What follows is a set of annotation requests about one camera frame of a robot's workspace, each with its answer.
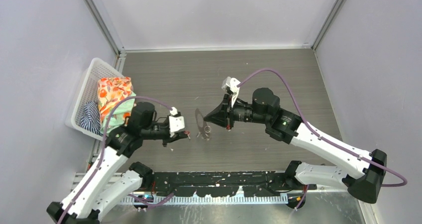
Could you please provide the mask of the silver perforated keyring plate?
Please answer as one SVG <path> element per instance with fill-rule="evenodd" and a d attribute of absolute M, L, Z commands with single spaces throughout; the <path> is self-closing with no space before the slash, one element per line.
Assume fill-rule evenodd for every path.
<path fill-rule="evenodd" d="M 198 133 L 196 137 L 201 137 L 205 141 L 209 141 L 211 138 L 211 127 L 204 120 L 204 115 L 201 113 L 199 108 L 195 110 L 195 119 L 198 127 Z"/>

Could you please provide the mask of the red key tag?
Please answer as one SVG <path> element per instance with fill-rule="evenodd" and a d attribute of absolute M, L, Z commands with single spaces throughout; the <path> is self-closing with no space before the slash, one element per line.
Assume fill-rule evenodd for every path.
<path fill-rule="evenodd" d="M 185 131 L 185 135 L 187 136 L 188 139 L 191 139 L 189 131 Z"/>

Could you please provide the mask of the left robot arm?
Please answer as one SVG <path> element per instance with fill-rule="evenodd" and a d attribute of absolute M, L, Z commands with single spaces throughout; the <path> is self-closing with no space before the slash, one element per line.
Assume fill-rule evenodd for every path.
<path fill-rule="evenodd" d="M 107 183 L 145 140 L 160 140 L 163 146 L 189 138 L 185 119 L 171 108 L 163 122 L 156 120 L 152 103 L 138 102 L 123 125 L 113 129 L 105 140 L 105 148 L 73 191 L 61 202 L 52 202 L 47 213 L 56 224 L 99 224 L 129 194 L 152 187 L 153 171 L 135 162 L 111 186 Z"/>

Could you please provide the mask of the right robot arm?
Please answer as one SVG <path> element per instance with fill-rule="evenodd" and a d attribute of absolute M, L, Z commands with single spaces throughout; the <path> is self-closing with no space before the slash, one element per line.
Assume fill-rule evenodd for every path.
<path fill-rule="evenodd" d="M 264 124 L 272 139 L 306 149 L 332 163 L 324 166 L 291 161 L 284 176 L 290 189 L 316 184 L 346 190 L 369 204 L 378 200 L 386 175 L 386 153 L 379 149 L 362 150 L 318 131 L 299 115 L 281 108 L 279 97 L 269 88 L 256 89 L 250 104 L 232 99 L 228 92 L 204 121 L 227 130 L 237 121 Z"/>

